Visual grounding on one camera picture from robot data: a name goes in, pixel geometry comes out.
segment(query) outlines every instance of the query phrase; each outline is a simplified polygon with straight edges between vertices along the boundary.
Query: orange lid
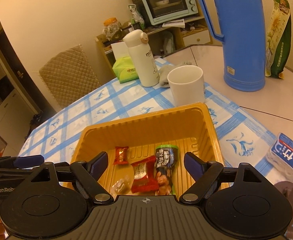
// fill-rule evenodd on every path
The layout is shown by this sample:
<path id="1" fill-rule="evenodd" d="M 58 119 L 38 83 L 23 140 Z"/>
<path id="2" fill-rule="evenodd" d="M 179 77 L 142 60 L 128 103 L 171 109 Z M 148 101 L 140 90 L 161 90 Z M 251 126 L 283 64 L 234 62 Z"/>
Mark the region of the orange lid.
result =
<path id="1" fill-rule="evenodd" d="M 107 20 L 105 20 L 104 22 L 103 22 L 103 24 L 104 24 L 104 26 L 108 26 L 108 25 L 110 25 L 111 23 L 115 23 L 115 22 L 117 22 L 118 20 L 115 18 L 115 17 L 113 17 L 113 18 L 110 18 L 110 19 L 107 19 Z"/>

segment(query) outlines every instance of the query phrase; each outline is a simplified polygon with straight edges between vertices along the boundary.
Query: glass jar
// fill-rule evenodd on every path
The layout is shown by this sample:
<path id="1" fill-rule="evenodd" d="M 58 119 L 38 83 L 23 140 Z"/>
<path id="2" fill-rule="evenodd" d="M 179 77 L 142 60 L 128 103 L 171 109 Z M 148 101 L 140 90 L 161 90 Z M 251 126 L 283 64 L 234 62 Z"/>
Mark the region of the glass jar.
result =
<path id="1" fill-rule="evenodd" d="M 104 23 L 103 34 L 109 41 L 119 41 L 122 37 L 121 23 L 114 18 L 107 19 Z"/>

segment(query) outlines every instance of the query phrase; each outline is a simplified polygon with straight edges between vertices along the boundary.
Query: disc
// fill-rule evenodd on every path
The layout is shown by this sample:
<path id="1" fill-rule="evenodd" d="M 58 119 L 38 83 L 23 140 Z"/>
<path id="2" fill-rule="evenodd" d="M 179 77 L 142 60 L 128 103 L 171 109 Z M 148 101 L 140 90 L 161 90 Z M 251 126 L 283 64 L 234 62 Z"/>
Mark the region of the disc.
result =
<path id="1" fill-rule="evenodd" d="M 232 192 L 232 187 L 226 188 L 207 200 L 205 213 L 219 230 L 236 238 L 277 236 L 290 223 L 292 209 L 288 201 L 266 195 L 242 195 Z"/>
<path id="2" fill-rule="evenodd" d="M 38 187 L 18 194 L 14 191 L 2 202 L 0 217 L 9 234 L 22 238 L 55 237 L 83 221 L 87 204 L 79 193 L 61 186 L 42 187 L 42 183 L 36 182 Z"/>

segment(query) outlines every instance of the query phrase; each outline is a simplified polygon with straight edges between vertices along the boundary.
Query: green tissue box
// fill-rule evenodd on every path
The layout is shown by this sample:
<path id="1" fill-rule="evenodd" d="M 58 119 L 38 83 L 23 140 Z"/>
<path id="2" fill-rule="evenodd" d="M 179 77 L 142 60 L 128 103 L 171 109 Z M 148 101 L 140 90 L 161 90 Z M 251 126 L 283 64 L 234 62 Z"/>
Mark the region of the green tissue box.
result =
<path id="1" fill-rule="evenodd" d="M 125 83 L 139 78 L 130 57 L 122 57 L 118 59 L 114 63 L 112 69 L 120 83 Z"/>

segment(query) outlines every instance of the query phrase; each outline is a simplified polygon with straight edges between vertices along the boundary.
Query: orange plastic tray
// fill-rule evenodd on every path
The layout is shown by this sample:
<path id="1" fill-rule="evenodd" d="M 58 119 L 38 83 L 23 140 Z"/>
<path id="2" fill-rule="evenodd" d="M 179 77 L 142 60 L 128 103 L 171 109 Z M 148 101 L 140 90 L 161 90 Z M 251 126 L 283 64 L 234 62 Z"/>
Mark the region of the orange plastic tray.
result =
<path id="1" fill-rule="evenodd" d="M 204 161 L 223 163 L 208 108 L 201 103 L 88 126 L 82 132 L 72 162 L 89 161 L 106 151 L 109 165 L 98 182 L 110 192 L 112 185 L 125 175 L 130 177 L 131 187 L 134 177 L 131 165 L 113 165 L 116 146 L 129 146 L 128 161 L 133 163 L 154 155 L 161 144 L 177 145 L 180 150 L 173 172 L 178 198 L 194 183 L 183 165 L 186 152 L 193 152 Z"/>

